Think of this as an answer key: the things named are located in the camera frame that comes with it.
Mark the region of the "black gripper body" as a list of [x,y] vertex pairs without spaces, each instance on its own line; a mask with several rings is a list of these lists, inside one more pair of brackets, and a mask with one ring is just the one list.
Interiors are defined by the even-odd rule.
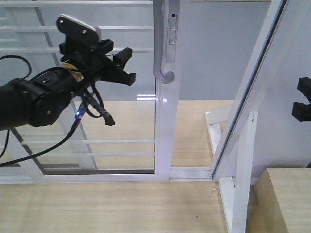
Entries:
[[63,55],[59,80],[66,84],[121,83],[121,51],[110,55],[113,47],[109,39],[87,45],[67,38],[59,45]]

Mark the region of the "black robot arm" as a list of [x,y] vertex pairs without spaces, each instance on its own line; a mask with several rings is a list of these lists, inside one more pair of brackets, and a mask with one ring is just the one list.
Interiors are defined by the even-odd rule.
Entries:
[[68,50],[60,45],[62,65],[49,68],[30,80],[16,78],[0,88],[0,128],[7,130],[29,124],[34,127],[52,125],[74,97],[90,104],[112,126],[114,119],[105,110],[101,98],[95,100],[88,88],[97,81],[131,86],[135,73],[123,69],[132,56],[131,48],[124,48],[113,56],[113,41],[102,40],[80,50]]

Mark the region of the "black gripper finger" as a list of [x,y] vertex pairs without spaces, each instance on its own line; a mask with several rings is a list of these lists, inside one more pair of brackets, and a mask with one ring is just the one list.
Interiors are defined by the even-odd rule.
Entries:
[[309,104],[299,102],[293,103],[292,116],[298,121],[311,120],[311,79],[308,77],[299,78],[297,90],[300,91],[309,101]]
[[136,81],[136,73],[126,73],[123,70],[109,70],[102,76],[102,81],[131,86]]
[[126,63],[132,57],[132,51],[129,47],[124,48],[113,56],[113,62],[121,69],[124,69]]

